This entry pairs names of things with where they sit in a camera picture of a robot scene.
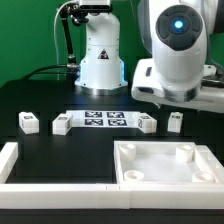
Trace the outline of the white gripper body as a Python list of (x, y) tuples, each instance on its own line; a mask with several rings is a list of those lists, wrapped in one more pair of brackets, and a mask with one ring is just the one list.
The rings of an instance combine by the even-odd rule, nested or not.
[(199, 94), (192, 90), (185, 95), (186, 101), (181, 102), (179, 97), (166, 92), (157, 81), (152, 59), (142, 59), (138, 62), (131, 95), (136, 100), (157, 105), (224, 113), (224, 88), (203, 86)]

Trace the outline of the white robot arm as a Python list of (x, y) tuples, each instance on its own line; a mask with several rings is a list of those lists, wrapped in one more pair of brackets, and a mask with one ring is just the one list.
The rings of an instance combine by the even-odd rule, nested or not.
[[(119, 57), (120, 23), (111, 0), (70, 0), (63, 19), (86, 27), (86, 55), (69, 63), (74, 84), (92, 94), (111, 94), (127, 85)], [(224, 32), (224, 0), (141, 0), (139, 31), (151, 55), (135, 69), (131, 95), (158, 105), (224, 113), (224, 80), (211, 58), (209, 35)]]

